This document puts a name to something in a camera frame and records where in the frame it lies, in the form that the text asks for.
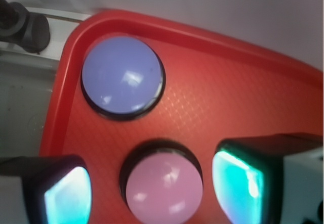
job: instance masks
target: white surface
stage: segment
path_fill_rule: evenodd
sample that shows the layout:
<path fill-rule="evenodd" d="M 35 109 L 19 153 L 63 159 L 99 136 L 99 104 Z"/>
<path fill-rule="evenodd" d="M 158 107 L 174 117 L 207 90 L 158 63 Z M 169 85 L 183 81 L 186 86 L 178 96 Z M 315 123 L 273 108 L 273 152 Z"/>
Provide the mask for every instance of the white surface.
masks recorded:
<path fill-rule="evenodd" d="M 20 177 L 0 175 L 0 223 L 29 223 Z"/>
<path fill-rule="evenodd" d="M 283 159 L 283 197 L 280 223 L 321 223 L 317 210 L 323 201 L 323 147 Z"/>
<path fill-rule="evenodd" d="M 0 54 L 0 157 L 38 155 L 57 64 Z"/>
<path fill-rule="evenodd" d="M 124 9 L 154 15 L 242 39 L 323 70 L 323 0 L 8 1 L 86 14 Z"/>

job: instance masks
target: cyan lit panel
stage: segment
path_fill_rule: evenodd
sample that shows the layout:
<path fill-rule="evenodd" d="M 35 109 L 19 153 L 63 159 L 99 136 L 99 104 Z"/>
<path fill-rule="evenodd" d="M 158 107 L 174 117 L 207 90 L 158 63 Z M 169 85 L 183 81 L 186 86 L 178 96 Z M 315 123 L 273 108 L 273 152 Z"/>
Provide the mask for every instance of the cyan lit panel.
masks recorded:
<path fill-rule="evenodd" d="M 218 202 L 232 223 L 261 223 L 264 174 L 221 150 L 213 158 Z"/>
<path fill-rule="evenodd" d="M 91 200 L 89 174 L 83 167 L 75 167 L 45 192 L 48 223 L 88 223 Z"/>

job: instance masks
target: red tray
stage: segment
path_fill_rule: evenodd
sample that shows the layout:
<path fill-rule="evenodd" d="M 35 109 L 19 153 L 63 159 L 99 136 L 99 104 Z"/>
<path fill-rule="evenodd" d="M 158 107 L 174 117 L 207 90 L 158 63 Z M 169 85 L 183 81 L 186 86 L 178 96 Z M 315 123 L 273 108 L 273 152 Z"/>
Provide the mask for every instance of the red tray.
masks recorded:
<path fill-rule="evenodd" d="M 90 48 L 128 35 L 147 43 L 166 71 L 166 88 L 146 116 L 118 122 L 85 101 L 80 73 Z M 79 154 L 93 187 L 92 223 L 137 223 L 118 175 L 139 143 L 169 138 L 188 147 L 204 175 L 201 206 L 188 223 L 229 222 L 214 194 L 212 158 L 223 138 L 303 131 L 322 135 L 323 74 L 284 55 L 187 25 L 125 11 L 81 23 L 57 72 L 40 154 Z"/>

